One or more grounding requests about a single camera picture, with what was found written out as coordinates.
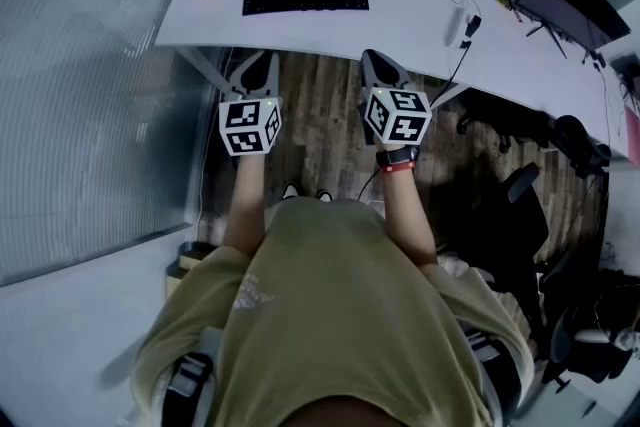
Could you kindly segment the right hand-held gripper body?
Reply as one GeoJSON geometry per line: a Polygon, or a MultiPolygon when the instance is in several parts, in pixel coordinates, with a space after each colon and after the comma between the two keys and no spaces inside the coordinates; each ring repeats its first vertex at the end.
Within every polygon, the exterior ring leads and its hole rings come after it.
{"type": "Polygon", "coordinates": [[[365,86],[359,113],[366,145],[419,146],[432,119],[424,92],[395,87],[365,86]]]}

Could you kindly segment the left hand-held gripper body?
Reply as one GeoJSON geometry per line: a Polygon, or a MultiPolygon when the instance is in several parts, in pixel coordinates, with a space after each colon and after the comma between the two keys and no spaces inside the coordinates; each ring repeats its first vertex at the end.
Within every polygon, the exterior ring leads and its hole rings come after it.
{"type": "Polygon", "coordinates": [[[218,117],[219,133],[230,156],[268,154],[282,127],[277,97],[222,102],[218,117]]]}

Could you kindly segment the person's left forearm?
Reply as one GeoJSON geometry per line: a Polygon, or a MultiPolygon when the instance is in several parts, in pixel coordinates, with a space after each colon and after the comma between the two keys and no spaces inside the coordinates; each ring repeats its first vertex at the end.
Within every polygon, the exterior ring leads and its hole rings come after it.
{"type": "Polygon", "coordinates": [[[223,245],[253,257],[265,236],[265,155],[239,160],[223,245]]]}

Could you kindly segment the person's right forearm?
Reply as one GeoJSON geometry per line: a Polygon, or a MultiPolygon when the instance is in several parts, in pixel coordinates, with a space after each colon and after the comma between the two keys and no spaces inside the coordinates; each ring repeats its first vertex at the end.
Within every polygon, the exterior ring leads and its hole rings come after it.
{"type": "Polygon", "coordinates": [[[437,250],[413,170],[382,173],[385,230],[418,267],[436,265],[437,250]]]}

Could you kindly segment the white desk leg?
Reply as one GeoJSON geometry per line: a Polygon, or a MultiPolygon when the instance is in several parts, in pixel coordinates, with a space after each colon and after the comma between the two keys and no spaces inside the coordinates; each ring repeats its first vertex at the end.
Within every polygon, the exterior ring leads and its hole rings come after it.
{"type": "Polygon", "coordinates": [[[227,95],[232,88],[216,66],[195,47],[176,46],[175,50],[200,72],[216,89],[227,95]]]}
{"type": "Polygon", "coordinates": [[[446,89],[440,91],[430,104],[432,110],[447,103],[456,96],[465,92],[469,88],[466,84],[451,84],[446,89]]]}

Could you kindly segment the black smartwatch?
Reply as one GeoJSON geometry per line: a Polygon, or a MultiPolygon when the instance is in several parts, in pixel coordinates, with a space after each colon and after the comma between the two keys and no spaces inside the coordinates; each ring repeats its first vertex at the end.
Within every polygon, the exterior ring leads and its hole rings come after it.
{"type": "Polygon", "coordinates": [[[382,150],[376,153],[376,161],[380,168],[415,163],[420,154],[420,148],[414,145],[403,146],[395,150],[382,150]]]}

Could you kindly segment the white power strip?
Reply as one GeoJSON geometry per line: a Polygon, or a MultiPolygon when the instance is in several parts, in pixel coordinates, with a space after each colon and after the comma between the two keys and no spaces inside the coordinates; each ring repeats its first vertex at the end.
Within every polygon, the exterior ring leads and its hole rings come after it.
{"type": "Polygon", "coordinates": [[[456,7],[447,25],[444,45],[450,49],[459,49],[465,39],[467,12],[464,7],[456,7]]]}

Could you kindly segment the black side monitor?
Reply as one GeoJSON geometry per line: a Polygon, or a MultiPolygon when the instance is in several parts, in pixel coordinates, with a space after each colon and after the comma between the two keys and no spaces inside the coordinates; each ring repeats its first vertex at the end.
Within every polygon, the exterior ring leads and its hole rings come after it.
{"type": "Polygon", "coordinates": [[[599,50],[631,33],[629,25],[606,0],[516,0],[523,13],[596,56],[599,50]]]}

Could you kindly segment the olive t-shirt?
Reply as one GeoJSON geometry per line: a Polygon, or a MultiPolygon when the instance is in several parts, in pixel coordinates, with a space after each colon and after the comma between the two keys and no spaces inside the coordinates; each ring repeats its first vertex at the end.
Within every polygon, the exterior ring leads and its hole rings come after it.
{"type": "Polygon", "coordinates": [[[215,333],[210,427],[280,427],[334,397],[409,427],[490,427],[472,331],[505,346],[525,394],[529,347],[475,269],[415,265],[362,203],[288,199],[253,256],[220,247],[186,274],[140,347],[132,393],[156,413],[171,367],[215,333]]]}

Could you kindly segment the pink folder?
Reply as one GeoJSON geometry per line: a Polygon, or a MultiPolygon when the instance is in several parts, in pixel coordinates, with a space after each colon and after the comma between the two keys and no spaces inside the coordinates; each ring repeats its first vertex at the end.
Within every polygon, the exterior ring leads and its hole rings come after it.
{"type": "Polygon", "coordinates": [[[640,117],[630,107],[625,107],[627,125],[628,158],[635,165],[640,165],[640,117]]]}

